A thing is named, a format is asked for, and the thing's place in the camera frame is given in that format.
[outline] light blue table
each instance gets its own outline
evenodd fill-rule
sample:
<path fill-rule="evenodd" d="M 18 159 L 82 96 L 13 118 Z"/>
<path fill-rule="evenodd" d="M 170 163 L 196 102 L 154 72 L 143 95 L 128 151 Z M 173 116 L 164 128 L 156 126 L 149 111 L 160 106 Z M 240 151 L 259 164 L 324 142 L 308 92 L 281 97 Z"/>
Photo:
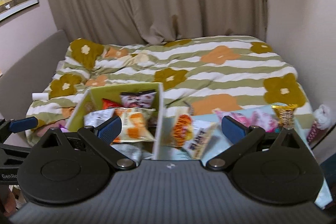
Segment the light blue table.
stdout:
<path fill-rule="evenodd" d="M 236 112 L 242 113 L 246 117 L 250 117 L 252 115 L 253 110 L 254 109 L 245 109 L 245 110 L 242 110 L 242 111 L 240 110 Z M 270 106 L 261 107 L 261 110 L 271 115 L 274 115 L 274 112 Z M 219 125 L 218 117 L 215 114 L 194 116 L 193 119 L 218 123 L 218 127 L 213 132 L 209 145 L 207 146 L 204 152 L 204 155 L 202 157 L 202 163 L 205 165 L 208 160 L 212 159 L 219 153 L 228 149 L 232 145 L 232 143 L 230 143 L 230 141 L 223 135 L 220 125 Z M 171 129 L 173 127 L 173 121 L 174 121 L 173 118 L 166 118 L 164 120 L 164 124 L 162 128 L 162 138 L 165 138 L 170 134 Z M 301 139 L 305 142 L 307 147 L 309 148 L 308 142 L 306 140 L 306 134 L 307 134 L 306 130 L 302 130 L 298 122 L 295 122 L 295 130 L 298 133 L 298 135 L 301 137 Z M 190 157 L 188 156 L 186 152 L 180 151 L 176 148 L 172 148 L 169 146 L 161 146 L 158 159 L 159 160 L 189 160 Z M 315 201 L 315 204 L 319 206 L 320 208 L 324 208 L 331 201 L 332 201 L 332 197 L 330 194 L 330 190 L 329 190 L 326 180 L 324 180 L 323 186 L 321 188 L 319 196 L 317 197 Z"/>

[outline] headboard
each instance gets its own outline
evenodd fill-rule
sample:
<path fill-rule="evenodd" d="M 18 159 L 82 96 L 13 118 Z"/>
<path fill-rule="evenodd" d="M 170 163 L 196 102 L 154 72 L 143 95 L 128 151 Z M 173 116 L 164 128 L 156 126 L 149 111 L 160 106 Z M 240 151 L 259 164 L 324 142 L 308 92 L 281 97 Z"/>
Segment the headboard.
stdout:
<path fill-rule="evenodd" d="M 69 40 L 60 30 L 38 44 L 0 78 L 0 113 L 5 119 L 22 119 L 32 103 L 32 93 L 50 83 L 57 63 L 64 59 Z"/>

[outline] person's hand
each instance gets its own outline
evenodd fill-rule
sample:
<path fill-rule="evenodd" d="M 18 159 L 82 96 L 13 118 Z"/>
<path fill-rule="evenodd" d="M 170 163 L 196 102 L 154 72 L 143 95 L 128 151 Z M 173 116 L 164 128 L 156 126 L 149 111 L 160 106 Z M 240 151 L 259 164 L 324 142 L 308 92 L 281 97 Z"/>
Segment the person's hand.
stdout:
<path fill-rule="evenodd" d="M 16 200 L 14 197 L 14 194 L 11 192 L 11 190 L 8 188 L 9 194 L 7 197 L 7 200 L 5 204 L 3 205 L 6 212 L 4 212 L 4 216 L 10 217 L 13 213 L 16 212 Z"/>

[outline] black circular disc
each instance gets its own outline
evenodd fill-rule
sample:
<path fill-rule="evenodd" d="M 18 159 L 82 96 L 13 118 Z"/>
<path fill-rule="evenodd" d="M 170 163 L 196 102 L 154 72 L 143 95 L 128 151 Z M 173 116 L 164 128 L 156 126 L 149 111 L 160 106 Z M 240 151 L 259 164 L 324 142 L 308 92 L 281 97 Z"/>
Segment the black circular disc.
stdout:
<path fill-rule="evenodd" d="M 21 165 L 17 180 L 32 202 L 69 204 L 98 193 L 110 178 L 110 169 L 100 157 L 59 147 L 36 150 Z"/>
<path fill-rule="evenodd" d="M 315 201 L 323 175 L 313 157 L 299 149 L 245 155 L 232 170 L 232 178 L 249 196 L 271 204 Z"/>

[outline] floral striped bedspread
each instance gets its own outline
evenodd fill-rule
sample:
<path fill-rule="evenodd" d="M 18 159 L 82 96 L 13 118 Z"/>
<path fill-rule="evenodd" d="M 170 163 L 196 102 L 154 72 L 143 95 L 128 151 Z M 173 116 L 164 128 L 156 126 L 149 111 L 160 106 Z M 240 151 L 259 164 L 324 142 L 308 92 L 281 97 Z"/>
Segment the floral striped bedspread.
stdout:
<path fill-rule="evenodd" d="M 63 67 L 44 92 L 49 100 L 34 101 L 27 116 L 38 127 L 67 119 L 90 86 L 162 82 L 166 116 L 192 105 L 194 115 L 213 109 L 233 111 L 276 102 L 298 104 L 296 118 L 310 128 L 312 109 L 297 83 L 297 71 L 272 48 L 248 36 L 184 39 L 163 46 L 100 45 L 73 41 Z M 27 131 L 28 141 L 38 137 Z"/>

